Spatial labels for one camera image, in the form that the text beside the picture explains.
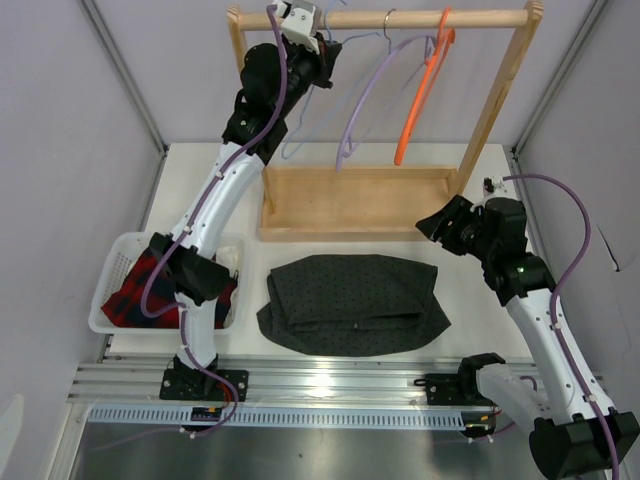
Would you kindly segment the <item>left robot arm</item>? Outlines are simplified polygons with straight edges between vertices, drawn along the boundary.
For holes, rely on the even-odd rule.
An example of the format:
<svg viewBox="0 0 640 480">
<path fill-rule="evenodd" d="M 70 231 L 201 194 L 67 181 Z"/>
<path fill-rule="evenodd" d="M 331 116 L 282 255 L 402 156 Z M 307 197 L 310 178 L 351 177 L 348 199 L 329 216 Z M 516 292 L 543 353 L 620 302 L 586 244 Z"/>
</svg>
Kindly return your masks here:
<svg viewBox="0 0 640 480">
<path fill-rule="evenodd" d="M 321 34 L 314 39 L 318 46 L 309 49 L 278 35 L 275 43 L 247 51 L 213 169 L 183 219 L 170 233 L 154 234 L 149 244 L 157 265 L 144 287 L 141 310 L 150 318 L 178 311 L 181 345 L 174 365 L 185 372 L 182 388 L 197 400 L 215 392 L 219 377 L 214 313 L 229 271 L 213 257 L 224 227 L 286 136 L 287 115 L 311 87 L 333 85 L 343 46 Z"/>
</svg>

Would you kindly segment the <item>dark grey dotted skirt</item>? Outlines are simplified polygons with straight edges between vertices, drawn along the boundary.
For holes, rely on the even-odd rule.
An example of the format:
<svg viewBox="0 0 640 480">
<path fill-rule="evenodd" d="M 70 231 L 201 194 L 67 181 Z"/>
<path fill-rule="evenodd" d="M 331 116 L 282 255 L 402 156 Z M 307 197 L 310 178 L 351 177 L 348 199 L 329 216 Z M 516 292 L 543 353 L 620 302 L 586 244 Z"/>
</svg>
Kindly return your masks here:
<svg viewBox="0 0 640 480">
<path fill-rule="evenodd" d="M 392 256 L 308 256 L 270 271 L 258 326 L 271 342 L 311 356 L 420 349 L 451 325 L 437 276 L 433 265 Z"/>
</svg>

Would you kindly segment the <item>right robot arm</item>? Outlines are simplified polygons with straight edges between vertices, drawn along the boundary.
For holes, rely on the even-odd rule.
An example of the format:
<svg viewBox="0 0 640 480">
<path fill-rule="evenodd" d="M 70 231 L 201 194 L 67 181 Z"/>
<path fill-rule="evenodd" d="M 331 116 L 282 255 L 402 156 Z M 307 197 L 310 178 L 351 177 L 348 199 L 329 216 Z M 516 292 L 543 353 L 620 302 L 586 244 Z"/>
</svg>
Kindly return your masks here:
<svg viewBox="0 0 640 480">
<path fill-rule="evenodd" d="M 639 436 L 631 412 L 620 412 L 602 389 L 561 313 L 556 284 L 542 258 L 527 249 L 522 202 L 488 197 L 473 205 L 454 196 L 417 222 L 430 241 L 478 259 L 485 283 L 524 336 L 544 390 L 537 392 L 494 354 L 465 358 L 456 380 L 468 403 L 496 403 L 528 436 L 547 479 L 598 471 L 619 476 L 621 460 Z"/>
</svg>

